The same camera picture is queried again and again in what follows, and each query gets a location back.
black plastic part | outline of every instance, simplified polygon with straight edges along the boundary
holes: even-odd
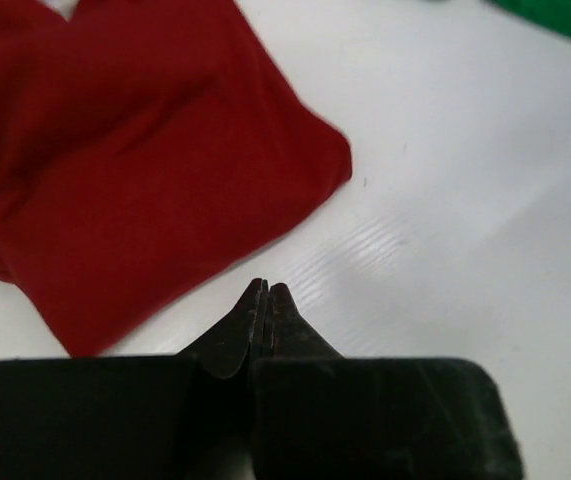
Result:
[[[174,356],[0,362],[0,479],[182,479],[229,435],[256,478],[521,480],[498,390],[452,359],[343,359],[254,280]]]

scratch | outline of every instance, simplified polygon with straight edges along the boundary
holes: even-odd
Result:
[[[445,416],[447,423],[449,423],[449,426],[452,428],[452,431],[454,432],[454,435],[456,435],[456,438],[458,439],[461,447],[463,447],[465,452],[471,456],[472,453],[469,451],[467,442],[465,441],[465,437],[463,437],[460,430],[456,427],[456,422],[452,418],[452,413],[445,406],[445,403],[443,403],[443,399],[441,398],[440,394],[436,390],[436,387],[434,387],[434,384],[430,380],[429,375],[427,374],[427,372],[425,371],[423,366],[420,364],[420,362],[416,363],[416,368],[418,369],[418,373],[421,375],[421,378],[425,382],[425,386],[429,390],[429,393],[432,395],[432,397],[434,398],[434,400],[436,401],[436,403],[440,407],[441,412],[443,412],[443,415]]]

folded red cloth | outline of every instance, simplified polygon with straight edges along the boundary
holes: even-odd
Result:
[[[0,0],[0,279],[72,355],[300,223],[351,175],[232,0]]]

white table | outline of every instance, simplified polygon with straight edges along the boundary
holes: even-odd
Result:
[[[571,41],[480,0],[240,4],[354,178],[109,353],[178,351],[251,278],[285,281],[346,355],[485,366],[529,478],[571,478]],[[0,283],[0,358],[63,354]]]

red cloth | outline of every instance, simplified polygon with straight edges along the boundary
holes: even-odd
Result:
[[[0,279],[72,355],[283,235],[351,175],[232,0],[0,0]]]

